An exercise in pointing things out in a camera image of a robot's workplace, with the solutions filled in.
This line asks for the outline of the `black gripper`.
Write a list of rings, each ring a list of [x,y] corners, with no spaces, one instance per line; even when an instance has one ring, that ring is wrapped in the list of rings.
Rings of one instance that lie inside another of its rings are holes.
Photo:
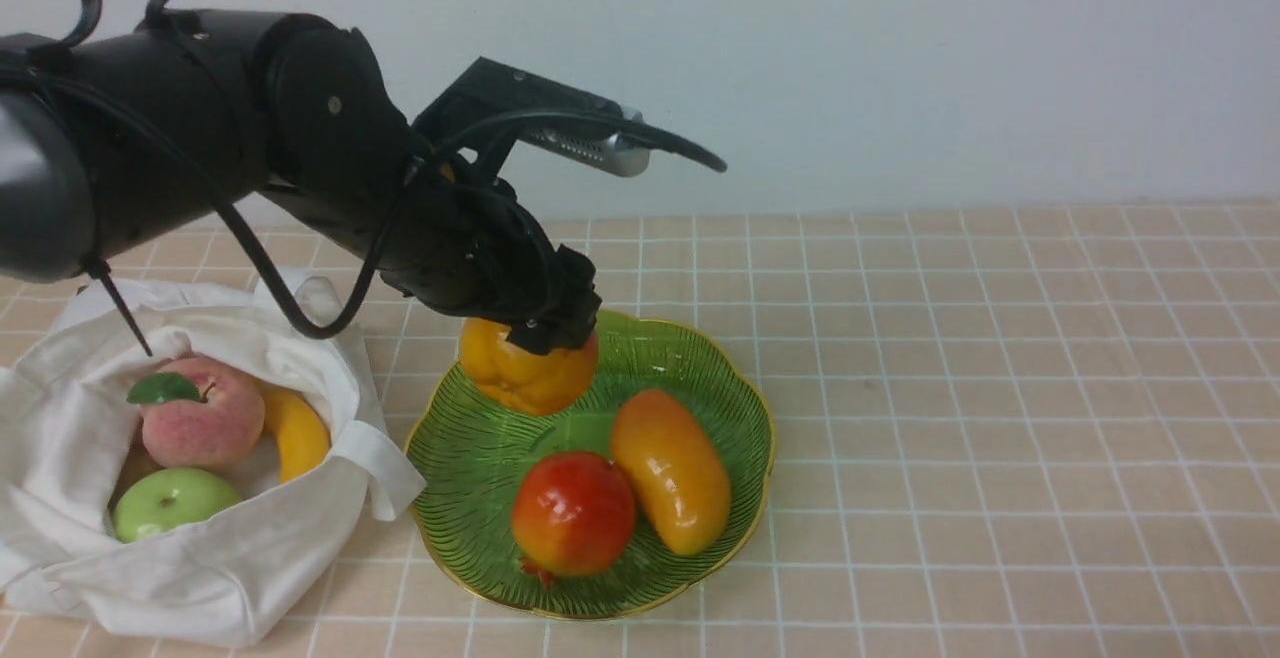
[[[594,262],[556,250],[515,198],[420,178],[375,204],[375,236],[383,282],[439,314],[515,324],[507,342],[536,356],[594,335]]]

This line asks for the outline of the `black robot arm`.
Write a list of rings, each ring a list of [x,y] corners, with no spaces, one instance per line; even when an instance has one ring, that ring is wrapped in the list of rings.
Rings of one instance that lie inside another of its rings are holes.
[[[297,330],[329,338],[374,278],[438,314],[579,349],[595,269],[554,247],[500,166],[536,128],[594,122],[582,93],[517,87],[480,58],[415,120],[357,29],[306,14],[164,12],[92,44],[3,38],[3,275],[102,278],[215,213]],[[236,210],[259,193],[364,262],[334,319],[306,319]]]

